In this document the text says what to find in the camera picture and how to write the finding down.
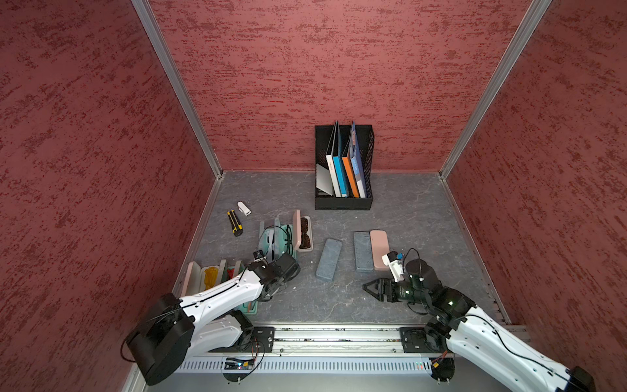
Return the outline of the pink case dark sunglasses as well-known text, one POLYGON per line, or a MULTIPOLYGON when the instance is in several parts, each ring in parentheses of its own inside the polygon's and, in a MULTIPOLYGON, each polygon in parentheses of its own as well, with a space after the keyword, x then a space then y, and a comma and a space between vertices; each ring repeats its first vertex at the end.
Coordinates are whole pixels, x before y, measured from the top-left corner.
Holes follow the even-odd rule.
POLYGON ((292 246, 299 253, 313 251, 313 224, 309 216, 303 216, 300 209, 292 217, 292 246))

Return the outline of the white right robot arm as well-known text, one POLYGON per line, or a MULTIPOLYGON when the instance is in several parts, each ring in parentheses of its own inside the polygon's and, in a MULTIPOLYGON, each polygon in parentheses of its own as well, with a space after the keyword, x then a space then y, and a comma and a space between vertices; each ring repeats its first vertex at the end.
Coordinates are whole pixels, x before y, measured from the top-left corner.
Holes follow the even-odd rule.
POLYGON ((392 278, 374 279, 362 286, 379 302, 422 305, 430 317, 416 333, 437 358, 432 377, 448 381, 453 356, 481 368, 512 391, 594 391, 594 377, 582 367, 568 368, 530 347, 491 318, 462 292, 442 284, 421 258, 390 261, 392 278))

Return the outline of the grey case blue glasses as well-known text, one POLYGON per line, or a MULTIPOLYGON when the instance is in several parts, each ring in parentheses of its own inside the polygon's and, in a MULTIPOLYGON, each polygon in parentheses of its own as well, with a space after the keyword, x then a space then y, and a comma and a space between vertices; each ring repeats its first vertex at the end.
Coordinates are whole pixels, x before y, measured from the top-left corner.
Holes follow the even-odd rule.
POLYGON ((355 267, 358 272, 374 271, 374 261, 372 256, 372 241, 369 232, 354 232, 354 258, 355 267))

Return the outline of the pink case yellow glasses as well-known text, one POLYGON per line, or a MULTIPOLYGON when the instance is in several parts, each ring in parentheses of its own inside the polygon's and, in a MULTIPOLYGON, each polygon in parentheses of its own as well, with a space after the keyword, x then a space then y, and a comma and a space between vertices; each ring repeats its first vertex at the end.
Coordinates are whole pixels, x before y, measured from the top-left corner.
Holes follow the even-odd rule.
POLYGON ((186 297, 211 289, 222 283, 223 274, 223 263, 215 266, 200 267, 197 262, 193 261, 185 269, 181 295, 186 297))

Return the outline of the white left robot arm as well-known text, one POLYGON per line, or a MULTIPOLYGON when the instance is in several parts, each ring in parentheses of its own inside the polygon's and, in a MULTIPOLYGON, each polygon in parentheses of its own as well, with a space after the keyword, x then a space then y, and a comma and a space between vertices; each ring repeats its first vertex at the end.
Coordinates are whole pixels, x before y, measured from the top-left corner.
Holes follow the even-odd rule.
POLYGON ((145 383, 157 385, 186 359, 221 348, 248 348, 253 326, 237 308, 270 300, 300 273, 285 253, 276 261, 253 261, 222 284, 187 297, 169 292, 152 305, 125 338, 145 383))

